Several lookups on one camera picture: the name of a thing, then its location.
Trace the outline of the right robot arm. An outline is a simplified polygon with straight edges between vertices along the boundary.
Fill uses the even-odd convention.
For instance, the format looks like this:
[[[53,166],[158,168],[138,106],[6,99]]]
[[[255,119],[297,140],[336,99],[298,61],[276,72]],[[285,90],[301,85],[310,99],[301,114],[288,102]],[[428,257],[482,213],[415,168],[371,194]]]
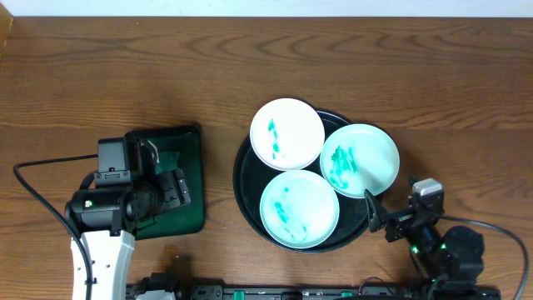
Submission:
[[[413,192],[408,207],[388,212],[369,191],[364,191],[369,230],[383,229],[389,243],[405,239],[411,254],[431,279],[458,285],[473,285],[484,270],[483,237],[464,226],[450,228],[444,235],[436,229],[443,218],[444,190]]]

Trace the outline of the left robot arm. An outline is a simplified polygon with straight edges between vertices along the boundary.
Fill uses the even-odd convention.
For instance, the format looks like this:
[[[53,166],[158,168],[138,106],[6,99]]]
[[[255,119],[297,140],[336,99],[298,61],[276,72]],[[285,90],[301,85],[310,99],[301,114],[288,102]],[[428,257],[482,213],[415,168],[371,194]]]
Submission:
[[[176,167],[135,172],[110,167],[82,182],[65,209],[72,239],[75,299],[124,299],[136,242],[199,231],[202,176]]]

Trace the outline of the green yellow sponge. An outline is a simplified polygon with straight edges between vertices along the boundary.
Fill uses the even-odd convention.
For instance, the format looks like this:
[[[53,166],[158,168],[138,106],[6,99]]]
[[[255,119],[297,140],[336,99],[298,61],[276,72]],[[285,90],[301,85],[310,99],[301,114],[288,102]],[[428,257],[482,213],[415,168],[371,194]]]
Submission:
[[[156,175],[166,172],[172,172],[177,169],[179,152],[160,152],[159,160],[155,169]]]

